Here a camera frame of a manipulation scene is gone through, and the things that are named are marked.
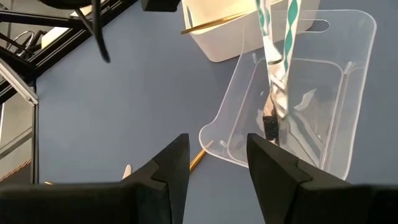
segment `blue table surface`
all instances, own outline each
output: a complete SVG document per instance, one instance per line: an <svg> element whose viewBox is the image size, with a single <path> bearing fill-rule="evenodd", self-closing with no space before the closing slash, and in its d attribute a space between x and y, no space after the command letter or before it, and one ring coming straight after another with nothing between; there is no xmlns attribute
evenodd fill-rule
<svg viewBox="0 0 398 224"><path fill-rule="evenodd" d="M398 184L394 89L398 1L323 0L320 9L359 9L377 22L348 181ZM104 28L111 64L91 38L37 80L40 182L121 179L180 133L191 159L213 120L236 58L211 63L183 16L135 4ZM210 155L190 176L185 223L264 223L249 171Z"/></svg>

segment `white container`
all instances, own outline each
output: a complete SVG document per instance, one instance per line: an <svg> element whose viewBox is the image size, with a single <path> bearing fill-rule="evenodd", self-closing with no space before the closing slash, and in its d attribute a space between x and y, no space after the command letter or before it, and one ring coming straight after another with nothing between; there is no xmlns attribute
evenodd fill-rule
<svg viewBox="0 0 398 224"><path fill-rule="evenodd" d="M272 0L273 11L287 9L287 0ZM301 10L317 10L320 0L303 0ZM246 33L252 32L251 50L262 47L259 18L255 0L182 0L185 28L189 29L206 22L241 12L250 12L248 15L229 21L225 24L210 27L190 33L205 55L212 62L222 62L236 57L241 53L241 27L246 26ZM313 15L308 22L303 22L301 30L307 30L312 25ZM274 31L274 41L284 38L283 29Z"/></svg>
<svg viewBox="0 0 398 224"><path fill-rule="evenodd" d="M275 25L281 26L286 12L274 15ZM302 11L298 27L313 15ZM288 82L289 113L280 123L279 141L282 149L345 179L376 22L356 10L317 11L316 15L312 31L296 36ZM314 31L319 23L326 24L326 29ZM264 51L247 50L250 38L243 38L242 55L216 118L199 132L207 153L245 167L248 133L264 137L262 109L269 93Z"/></svg>

